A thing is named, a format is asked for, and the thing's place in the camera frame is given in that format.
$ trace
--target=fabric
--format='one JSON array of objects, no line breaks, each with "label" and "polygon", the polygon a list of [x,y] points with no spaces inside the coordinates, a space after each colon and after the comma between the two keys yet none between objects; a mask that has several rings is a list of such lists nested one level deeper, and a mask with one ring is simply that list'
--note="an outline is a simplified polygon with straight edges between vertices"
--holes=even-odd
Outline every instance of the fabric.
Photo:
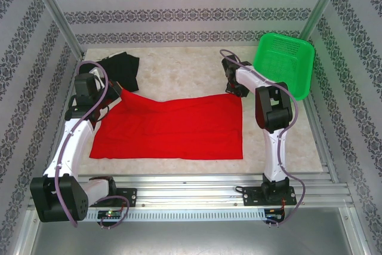
[{"label": "fabric", "polygon": [[[98,62],[105,69],[107,76],[117,81],[122,88],[130,91],[138,91],[137,74],[139,58],[126,52],[102,59]],[[84,64],[79,68],[79,73],[88,73],[94,68],[93,64]]]},{"label": "fabric", "polygon": [[126,90],[95,135],[91,158],[242,159],[241,99],[156,102]]}]

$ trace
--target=green plastic basket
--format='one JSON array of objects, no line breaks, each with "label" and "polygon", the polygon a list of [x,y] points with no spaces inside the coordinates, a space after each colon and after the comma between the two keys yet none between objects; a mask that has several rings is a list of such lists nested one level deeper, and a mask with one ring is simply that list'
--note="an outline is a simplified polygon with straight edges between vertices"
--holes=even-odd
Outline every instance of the green plastic basket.
[{"label": "green plastic basket", "polygon": [[276,33],[260,39],[253,67],[266,78],[285,82],[296,100],[309,94],[315,49],[304,40]]}]

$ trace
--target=metal base plate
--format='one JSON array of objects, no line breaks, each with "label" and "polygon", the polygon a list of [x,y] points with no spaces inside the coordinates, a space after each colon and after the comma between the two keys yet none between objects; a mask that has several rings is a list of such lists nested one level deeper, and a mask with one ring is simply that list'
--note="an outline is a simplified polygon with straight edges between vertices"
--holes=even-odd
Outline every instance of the metal base plate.
[{"label": "metal base plate", "polygon": [[[241,193],[243,194],[244,206],[281,205],[280,197],[271,197],[269,200],[266,200],[260,186],[243,187]],[[289,187],[288,193],[283,195],[282,198],[285,200],[285,205],[297,204],[296,195],[292,186]]]},{"label": "metal base plate", "polygon": [[[135,207],[137,203],[136,188],[117,188],[116,195],[124,196],[129,200],[130,207]],[[91,207],[121,207],[124,201],[122,199],[110,199],[101,202],[96,202]]]}]

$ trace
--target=marble surface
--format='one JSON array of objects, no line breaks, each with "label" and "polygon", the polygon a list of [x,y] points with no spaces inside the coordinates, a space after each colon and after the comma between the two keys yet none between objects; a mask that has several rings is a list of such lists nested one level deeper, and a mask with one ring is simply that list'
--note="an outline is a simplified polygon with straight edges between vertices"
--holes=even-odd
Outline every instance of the marble surface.
[{"label": "marble surface", "polygon": [[[252,63],[257,47],[225,47]],[[157,101],[222,94],[227,79],[220,47],[89,49],[86,60],[99,60],[126,51],[140,58],[137,94]],[[262,130],[254,118],[254,95],[242,99],[244,159],[192,161],[186,159],[91,159],[87,143],[80,174],[222,174],[262,173],[265,166]],[[286,137],[286,168],[292,172],[322,171],[312,132],[299,102],[299,117]]]}]

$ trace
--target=purple cable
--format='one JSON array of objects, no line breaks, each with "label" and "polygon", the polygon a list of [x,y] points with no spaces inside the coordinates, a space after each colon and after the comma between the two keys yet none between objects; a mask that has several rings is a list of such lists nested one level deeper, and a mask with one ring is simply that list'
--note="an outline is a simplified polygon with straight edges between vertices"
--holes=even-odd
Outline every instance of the purple cable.
[{"label": "purple cable", "polygon": [[[94,106],[93,106],[93,107],[92,107],[92,108],[91,108],[85,115],[83,115],[83,117],[82,117],[81,119],[79,119],[78,122],[76,122],[76,124],[73,126],[73,128],[70,130],[70,132],[67,134],[67,136],[66,136],[66,138],[65,138],[65,140],[64,140],[64,143],[63,143],[63,145],[62,145],[62,147],[61,147],[61,149],[60,149],[60,153],[59,153],[59,155],[58,155],[57,165],[56,165],[56,173],[55,173],[55,176],[54,176],[54,187],[55,187],[56,192],[57,192],[58,200],[60,201],[60,204],[61,204],[61,206],[62,206],[62,209],[64,210],[64,212],[65,212],[67,218],[69,219],[69,221],[71,222],[71,224],[72,224],[74,227],[77,227],[77,226],[78,226],[77,221],[74,220],[74,218],[73,218],[73,216],[71,215],[69,209],[67,208],[67,206],[66,206],[66,204],[65,204],[65,202],[64,202],[64,199],[63,199],[63,197],[62,197],[62,194],[61,194],[60,185],[59,185],[59,183],[58,183],[58,179],[59,179],[59,175],[60,175],[60,169],[61,169],[62,157],[63,157],[63,155],[64,155],[64,151],[65,151],[66,145],[67,145],[67,143],[68,143],[70,137],[72,136],[72,134],[74,133],[74,131],[76,130],[76,128],[80,125],[80,123],[81,123],[84,119],[86,119],[86,117],[87,117],[88,115],[90,115],[91,112],[94,111],[94,110],[97,108],[97,106],[102,102],[102,100],[105,98],[105,95],[106,95],[106,93],[107,93],[107,88],[108,88],[108,86],[109,86],[109,85],[107,84],[107,83],[109,82],[109,79],[108,79],[108,77],[107,77],[107,74],[106,74],[105,70],[102,68],[102,66],[99,65],[97,62],[94,62],[94,61],[83,61],[83,62],[81,62],[81,63],[78,65],[78,67],[76,68],[76,73],[78,73],[79,68],[80,68],[83,64],[87,64],[87,63],[94,64],[94,65],[96,65],[98,68],[101,69],[103,75],[105,76],[105,88],[104,88],[103,93],[102,93],[100,99],[98,100],[98,102],[97,102],[97,103],[96,103],[96,104],[95,104],[95,105],[94,105]],[[112,198],[120,198],[120,199],[123,199],[123,200],[126,201],[127,206],[128,206],[128,207],[130,206],[129,201],[127,200],[127,198],[126,198],[126,197],[123,197],[123,196],[119,196],[119,195],[115,195],[115,196],[107,196],[107,197],[104,197],[104,198],[102,198],[102,199],[100,199],[100,200],[98,200],[98,201],[104,201],[104,200],[112,199]],[[124,217],[123,217],[119,222],[115,223],[113,226],[117,226],[117,225],[121,224],[121,222],[123,221],[123,219],[126,218],[127,211],[126,211]]]},{"label": "purple cable", "polygon": [[[232,60],[230,58],[228,58],[228,56],[224,55],[223,52],[227,52],[227,53],[230,53],[231,55],[234,55],[235,60]],[[290,174],[289,172],[286,171],[286,169],[282,166],[282,163],[281,163],[281,138],[282,138],[282,135],[284,133],[286,133],[297,121],[297,117],[298,117],[298,105],[297,105],[297,101],[296,99],[293,97],[293,95],[291,94],[291,92],[289,92],[286,88],[284,87],[281,87],[280,85],[276,84],[276,83],[273,83],[273,82],[270,82],[268,81],[266,78],[264,78],[260,73],[257,73],[255,70],[251,70],[249,69],[247,66],[244,66],[243,64],[241,64],[240,62],[240,58],[234,53],[234,52],[231,52],[227,49],[221,49],[220,50],[220,54],[225,58],[227,59],[228,61],[238,65],[239,67],[241,68],[244,68],[245,70],[251,72],[252,74],[254,74],[256,77],[258,77],[260,80],[264,81],[265,83],[269,84],[269,85],[272,85],[282,91],[284,91],[293,101],[293,105],[294,105],[294,109],[295,109],[295,116],[291,122],[291,124],[289,126],[287,126],[284,130],[281,131],[280,135],[279,135],[279,140],[278,140],[278,144],[277,144],[277,158],[278,158],[278,161],[279,161],[279,165],[280,165],[280,168],[281,170],[287,175],[289,176],[290,178],[298,181],[301,183],[302,187],[303,187],[303,193],[301,194],[301,198],[300,200],[298,201],[297,205],[295,206],[295,208],[292,210],[291,214],[285,218],[282,222],[280,222],[278,225],[283,225],[285,222],[287,222],[291,217],[292,215],[297,211],[297,209],[299,208],[299,206],[301,205],[301,203],[303,202],[303,199],[305,197],[305,191],[306,191],[306,187],[305,187],[305,183],[301,180],[301,179],[298,179],[296,176],[293,176],[292,174]]]}]

